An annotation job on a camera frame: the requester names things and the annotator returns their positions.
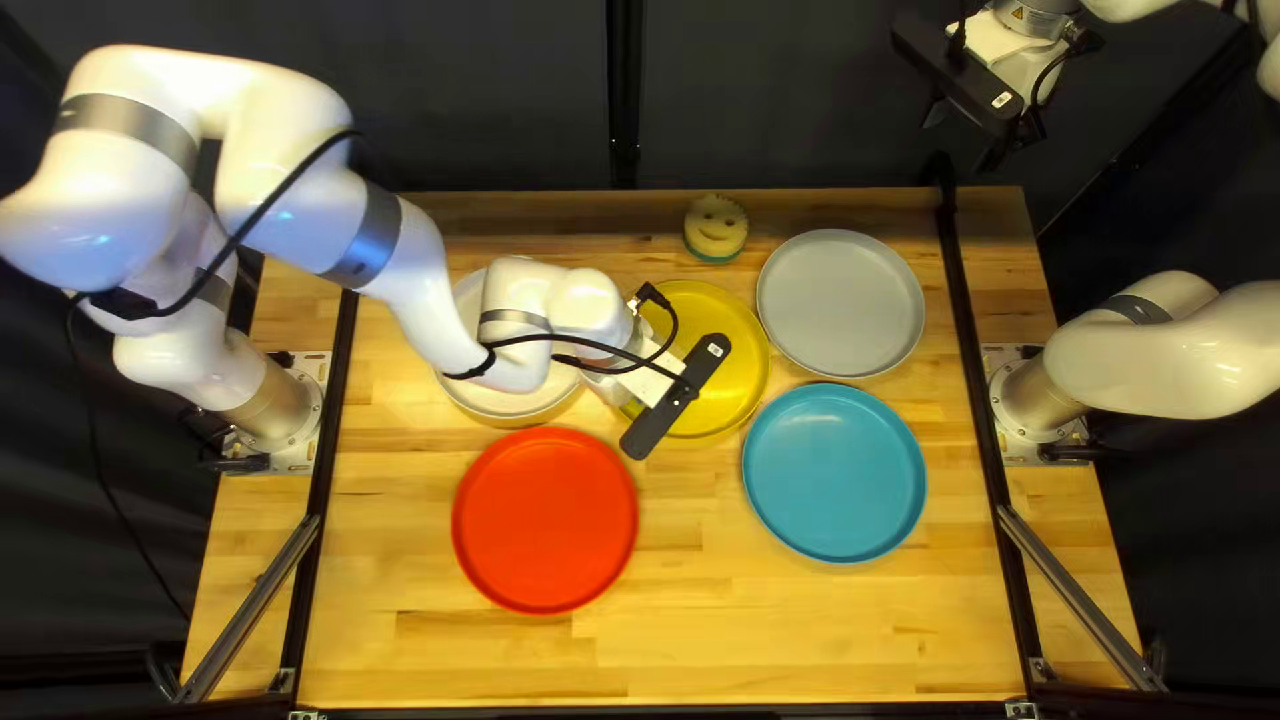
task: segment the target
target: wood grain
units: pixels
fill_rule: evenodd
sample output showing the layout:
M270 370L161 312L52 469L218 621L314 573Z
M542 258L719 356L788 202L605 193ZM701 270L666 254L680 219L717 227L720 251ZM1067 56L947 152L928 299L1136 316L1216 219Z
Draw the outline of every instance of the wood grain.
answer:
M618 583L568 616L534 619L499 610L458 570L448 525L458 479L504 430L453 407L385 306L366 299L356 327L300 702L872 702L1023 692L932 223L936 195L916 188L732 191L751 215L753 234L728 265L701 264L682 249L680 218L685 204L700 195L408 197L444 232L454 279L498 255L520 252L600 268L623 292L645 279L691 278L719 284L754 306L759 268L791 234L847 227L887 242L924 290L925 334L897 369L850 384L884 400L920 441L929 493L916 530L900 550L867 565L814 564L783 548L751 514L739 475L745 428L716 441L668 438L648 460L627 461L641 498L641 529ZM1021 192L965 188L960 200L979 334L987 342L1044 340L1055 324ZM274 313L266 286L265 279L260 318ZM310 305L303 291L276 292L301 302L294 307L302 311L332 316L337 307L332 291L328 300ZM264 328L287 332L288 313L273 315L280 324ZM817 379L774 355L765 401ZM579 396L554 423L611 445L625 428L622 418L590 393ZM1135 638L1092 469L1061 473L1011 474L1015 505ZM188 667L225 621L221 610L234 609L301 515L305 489L276 487L297 496L285 511L259 507L251 493L260 488L224 482ZM271 542L246 534L256 529L269 536L273 528L279 537ZM1091 652L1083 632L1034 580L1051 662L1066 675L1114 683L1106 661ZM257 634L279 638L282 628L282 618L269 616ZM238 661L244 671L229 676L219 694L260 689L270 679L279 639L270 650L266 639L255 643Z

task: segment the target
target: teal plate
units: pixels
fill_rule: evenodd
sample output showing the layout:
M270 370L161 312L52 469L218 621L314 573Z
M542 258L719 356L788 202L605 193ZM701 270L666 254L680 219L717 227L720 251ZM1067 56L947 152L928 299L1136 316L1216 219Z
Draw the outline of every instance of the teal plate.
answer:
M787 547L823 562L867 562L902 543L924 510L920 446L860 389L815 383L783 393L742 446L751 507Z

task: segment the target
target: orange plate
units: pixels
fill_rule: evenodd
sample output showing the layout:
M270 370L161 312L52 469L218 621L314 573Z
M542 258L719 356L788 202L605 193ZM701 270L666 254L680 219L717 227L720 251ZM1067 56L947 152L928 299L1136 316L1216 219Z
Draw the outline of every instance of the orange plate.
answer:
M453 500L453 552L498 605L554 615L599 597L635 547L627 469L600 441L566 428L512 433L485 450Z

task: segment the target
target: translucent yellow plate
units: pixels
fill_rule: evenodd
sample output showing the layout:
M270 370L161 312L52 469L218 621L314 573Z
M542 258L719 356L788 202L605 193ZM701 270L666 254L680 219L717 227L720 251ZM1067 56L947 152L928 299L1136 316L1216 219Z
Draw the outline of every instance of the translucent yellow plate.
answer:
M669 437L699 438L736 428L751 416L769 379L769 340L745 302L718 286L699 281L658 283L680 315L680 332L672 352L684 357L707 333L724 333L732 343L728 357L716 370L698 400L676 419ZM671 315L653 302L640 309L653 325L654 338L671 333ZM622 407L635 418L641 405L632 400Z

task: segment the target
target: yellow sponge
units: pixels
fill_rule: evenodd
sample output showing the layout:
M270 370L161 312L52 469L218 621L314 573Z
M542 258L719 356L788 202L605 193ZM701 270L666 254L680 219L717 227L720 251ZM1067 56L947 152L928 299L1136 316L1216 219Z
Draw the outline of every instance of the yellow sponge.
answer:
M742 251L751 224L746 211L723 195L705 195L685 213L685 247L707 263L728 263Z

